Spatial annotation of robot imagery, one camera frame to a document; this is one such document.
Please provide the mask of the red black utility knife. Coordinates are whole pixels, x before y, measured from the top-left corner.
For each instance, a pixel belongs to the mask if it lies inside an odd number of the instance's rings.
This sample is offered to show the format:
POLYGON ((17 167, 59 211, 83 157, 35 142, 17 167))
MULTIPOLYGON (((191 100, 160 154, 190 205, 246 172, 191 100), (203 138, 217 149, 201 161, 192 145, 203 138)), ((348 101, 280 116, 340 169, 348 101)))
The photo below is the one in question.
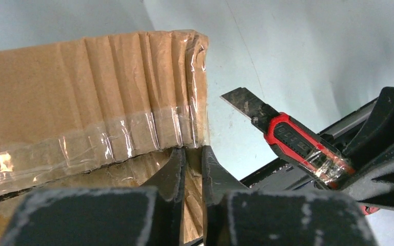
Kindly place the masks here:
POLYGON ((328 141, 292 116, 278 111, 245 87, 221 98, 246 116, 263 133, 264 139, 281 159, 296 163, 314 180, 330 189, 356 171, 350 160, 328 141))

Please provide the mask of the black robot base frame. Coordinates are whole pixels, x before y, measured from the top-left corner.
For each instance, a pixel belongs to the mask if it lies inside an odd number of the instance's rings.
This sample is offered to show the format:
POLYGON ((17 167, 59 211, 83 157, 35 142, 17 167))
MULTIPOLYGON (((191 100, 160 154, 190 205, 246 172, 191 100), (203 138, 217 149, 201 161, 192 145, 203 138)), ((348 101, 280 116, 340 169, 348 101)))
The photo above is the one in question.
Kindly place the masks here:
POLYGON ((338 190, 368 208, 394 210, 394 87, 315 133, 239 87, 223 98, 264 134, 277 159, 245 178, 262 190, 338 190))

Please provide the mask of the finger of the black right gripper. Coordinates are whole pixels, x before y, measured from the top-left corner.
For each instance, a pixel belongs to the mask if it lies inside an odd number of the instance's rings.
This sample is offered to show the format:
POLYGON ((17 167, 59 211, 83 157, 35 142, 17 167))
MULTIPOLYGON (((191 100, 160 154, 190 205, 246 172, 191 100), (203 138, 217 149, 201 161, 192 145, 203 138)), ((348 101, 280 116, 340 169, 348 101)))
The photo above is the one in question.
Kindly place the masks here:
POLYGON ((384 87, 343 150, 356 171, 340 190, 367 207, 394 210, 394 87, 384 87))

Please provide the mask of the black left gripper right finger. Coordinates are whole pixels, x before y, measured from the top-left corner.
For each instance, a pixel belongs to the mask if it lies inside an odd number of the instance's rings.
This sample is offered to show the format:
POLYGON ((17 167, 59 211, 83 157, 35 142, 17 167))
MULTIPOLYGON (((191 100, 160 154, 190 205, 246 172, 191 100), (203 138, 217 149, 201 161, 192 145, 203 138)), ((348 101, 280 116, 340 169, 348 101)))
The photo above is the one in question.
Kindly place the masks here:
POLYGON ((335 191, 254 191, 202 147, 204 245, 376 245, 358 204, 335 191))

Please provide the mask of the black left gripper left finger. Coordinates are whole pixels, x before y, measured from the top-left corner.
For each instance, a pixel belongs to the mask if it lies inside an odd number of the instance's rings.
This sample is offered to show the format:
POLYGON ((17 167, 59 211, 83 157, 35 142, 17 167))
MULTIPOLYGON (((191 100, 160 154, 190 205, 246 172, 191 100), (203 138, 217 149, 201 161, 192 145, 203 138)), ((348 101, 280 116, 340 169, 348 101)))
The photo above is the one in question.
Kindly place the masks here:
POLYGON ((30 192, 0 245, 183 245, 186 153, 141 186, 30 192))

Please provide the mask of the brown cardboard express box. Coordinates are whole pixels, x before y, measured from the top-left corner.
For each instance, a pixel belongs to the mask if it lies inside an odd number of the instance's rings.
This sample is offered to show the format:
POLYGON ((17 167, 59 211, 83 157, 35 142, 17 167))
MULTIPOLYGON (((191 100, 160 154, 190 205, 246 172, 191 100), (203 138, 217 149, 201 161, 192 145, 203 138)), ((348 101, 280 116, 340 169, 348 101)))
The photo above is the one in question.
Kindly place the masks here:
POLYGON ((205 58, 193 30, 0 51, 0 237, 39 187, 136 187, 172 147, 209 143, 205 58))

